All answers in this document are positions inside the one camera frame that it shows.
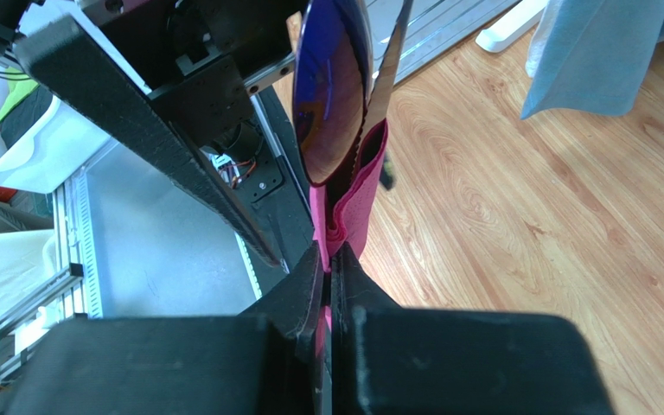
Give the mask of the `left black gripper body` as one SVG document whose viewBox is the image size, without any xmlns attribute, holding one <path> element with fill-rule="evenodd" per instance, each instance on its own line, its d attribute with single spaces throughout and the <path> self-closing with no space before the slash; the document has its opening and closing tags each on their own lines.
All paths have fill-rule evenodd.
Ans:
<svg viewBox="0 0 664 415">
<path fill-rule="evenodd" d="M 305 1 L 81 1 L 149 88 L 154 111 L 199 147 L 254 114 L 251 96 L 294 69 L 287 21 Z"/>
</svg>

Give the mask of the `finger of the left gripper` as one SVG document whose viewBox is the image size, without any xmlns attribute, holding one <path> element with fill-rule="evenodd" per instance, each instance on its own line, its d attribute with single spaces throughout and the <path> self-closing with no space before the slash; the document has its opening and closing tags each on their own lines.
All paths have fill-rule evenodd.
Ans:
<svg viewBox="0 0 664 415">
<path fill-rule="evenodd" d="M 268 265 L 280 264 L 257 221 L 208 159 L 151 108 L 148 97 L 72 16 L 17 41 L 15 55 L 26 74 L 217 213 Z"/>
</svg>

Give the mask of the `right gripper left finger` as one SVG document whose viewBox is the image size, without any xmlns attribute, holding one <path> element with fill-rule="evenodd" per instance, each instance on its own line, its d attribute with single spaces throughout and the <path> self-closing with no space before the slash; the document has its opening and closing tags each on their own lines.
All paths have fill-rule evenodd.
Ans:
<svg viewBox="0 0 664 415">
<path fill-rule="evenodd" d="M 317 243 L 236 316 L 73 319 L 36 347 L 8 414 L 320 414 Z"/>
</svg>

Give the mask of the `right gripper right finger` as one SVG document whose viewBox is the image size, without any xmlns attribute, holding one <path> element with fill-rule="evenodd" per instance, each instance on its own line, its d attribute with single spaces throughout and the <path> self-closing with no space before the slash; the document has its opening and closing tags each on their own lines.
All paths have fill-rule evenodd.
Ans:
<svg viewBox="0 0 664 415">
<path fill-rule="evenodd" d="M 406 308 L 352 248 L 331 276 L 335 414 L 611 414 L 590 347 L 560 316 Z"/>
</svg>

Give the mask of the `purple metal spoon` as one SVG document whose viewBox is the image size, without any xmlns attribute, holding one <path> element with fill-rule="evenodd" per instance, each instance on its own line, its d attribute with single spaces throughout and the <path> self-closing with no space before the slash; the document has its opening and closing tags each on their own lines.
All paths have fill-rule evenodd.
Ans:
<svg viewBox="0 0 664 415">
<path fill-rule="evenodd" d="M 362 1 L 311 1 L 293 75 L 292 122 L 307 180 L 327 183 L 354 147 L 371 90 L 372 45 Z"/>
</svg>

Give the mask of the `pink paper napkin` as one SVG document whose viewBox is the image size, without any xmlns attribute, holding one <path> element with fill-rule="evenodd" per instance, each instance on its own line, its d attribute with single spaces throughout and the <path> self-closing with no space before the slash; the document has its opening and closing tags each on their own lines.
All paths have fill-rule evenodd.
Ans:
<svg viewBox="0 0 664 415">
<path fill-rule="evenodd" d="M 364 162 L 364 166 L 353 180 L 352 185 L 344 193 L 342 198 L 334 203 L 331 201 L 331 190 L 322 186 L 310 189 L 310 207 L 312 221 L 315 227 L 314 241 L 318 248 L 316 257 L 316 271 L 321 274 L 315 276 L 317 289 L 321 290 L 325 277 L 331 275 L 330 260 L 337 254 L 345 244 L 349 246 L 354 259 L 359 259 L 367 243 L 368 224 L 374 204 L 376 189 L 380 173 L 384 165 L 384 155 L 388 139 L 387 120 L 378 123 L 365 137 L 362 143 L 363 150 L 371 150 L 373 157 Z M 354 300 L 361 304 L 367 303 L 389 303 L 393 300 L 361 269 L 357 274 L 348 274 L 352 280 L 345 284 L 349 287 L 343 290 L 348 300 Z M 315 358 L 322 358 L 324 348 L 325 330 L 331 328 L 332 309 L 336 306 L 318 305 L 315 309 L 310 303 L 309 317 L 315 318 L 317 327 L 313 335 L 313 347 Z"/>
</svg>

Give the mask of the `purple metal knife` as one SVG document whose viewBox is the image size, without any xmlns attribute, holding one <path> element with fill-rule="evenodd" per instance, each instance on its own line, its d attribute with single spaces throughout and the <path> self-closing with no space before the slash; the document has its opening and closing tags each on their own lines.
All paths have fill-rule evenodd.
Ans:
<svg viewBox="0 0 664 415">
<path fill-rule="evenodd" d="M 355 176 L 360 174 L 362 162 L 367 158 L 368 137 L 379 125 L 386 120 L 386 113 L 393 92 L 394 81 L 398 71 L 399 60 L 404 46 L 405 35 L 408 28 L 409 17 L 412 11 L 412 0 L 403 2 L 399 15 L 396 19 L 392 35 L 383 54 L 378 76 L 375 80 L 368 101 L 366 117 L 361 130 L 361 143 L 356 151 L 354 162 Z"/>
</svg>

